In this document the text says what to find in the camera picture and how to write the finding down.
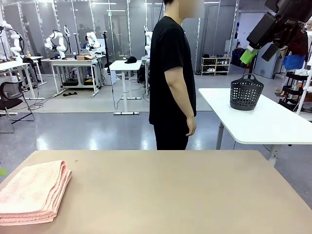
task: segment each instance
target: chair back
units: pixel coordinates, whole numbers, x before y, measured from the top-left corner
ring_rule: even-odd
[[[22,82],[3,82],[0,85],[0,98],[3,101],[18,99],[23,96]]]

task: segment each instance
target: bottle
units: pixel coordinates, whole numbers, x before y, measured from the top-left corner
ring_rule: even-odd
[[[27,49],[26,53],[27,53],[28,57],[31,57],[31,53],[30,53],[30,51],[28,49]]]

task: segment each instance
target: floor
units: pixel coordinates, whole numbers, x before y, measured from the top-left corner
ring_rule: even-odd
[[[0,134],[1,166],[12,172],[35,150],[155,150],[156,142],[148,113],[139,116],[112,116],[111,113],[35,114],[35,122],[18,122],[14,134]],[[197,131],[188,150],[215,149],[219,120],[212,111],[197,115]],[[4,118],[0,128],[8,127]],[[232,150],[234,140],[224,132],[223,150]],[[258,150],[266,158],[262,145],[242,145],[235,149]],[[312,145],[283,146],[276,169],[312,208]]]
[[[210,111],[211,108],[207,105],[207,102],[198,92],[199,88],[230,88],[231,81],[239,79],[242,77],[244,72],[243,68],[239,68],[231,65],[230,73],[228,76],[197,76],[195,75],[195,85],[197,89],[197,110],[198,111]],[[136,75],[132,77],[132,89],[133,96],[142,98],[144,94],[144,87],[142,84],[136,82]],[[280,87],[282,83],[281,78],[276,78],[275,80],[267,79],[261,76],[257,76],[257,79],[264,83],[263,95],[269,97],[274,101],[278,101],[276,97],[275,88]],[[39,97],[48,98],[56,93],[55,83],[53,77],[45,77],[45,81],[48,83],[40,86],[38,90],[35,90],[36,96],[39,93]],[[117,102],[122,96],[122,81],[119,80],[113,86],[115,106],[117,107]],[[43,101],[44,105],[39,109],[34,110],[35,113],[111,113],[111,112],[121,112],[123,111],[123,101],[120,101],[118,108],[114,108],[114,101],[112,96],[112,87],[104,86],[99,91],[95,97],[91,97],[93,90],[68,90],[68,92],[77,92],[77,95],[63,97],[58,96],[48,101]],[[26,97],[30,97],[30,92],[25,94]],[[139,111],[148,112],[149,103],[148,97],[144,95],[145,99],[142,100],[129,100],[128,109],[129,111]],[[29,104],[34,104],[35,101],[29,101]],[[16,109],[19,112],[27,112],[26,104],[21,104]]]

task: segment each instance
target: brown table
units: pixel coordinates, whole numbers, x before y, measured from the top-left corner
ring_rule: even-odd
[[[1,234],[311,234],[312,211],[256,151],[36,151],[73,171],[52,223]]]

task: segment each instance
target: black hair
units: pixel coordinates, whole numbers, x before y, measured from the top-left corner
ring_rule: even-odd
[[[171,4],[171,3],[173,3],[173,2],[174,2],[174,0],[164,0],[164,4],[165,4],[165,5]]]

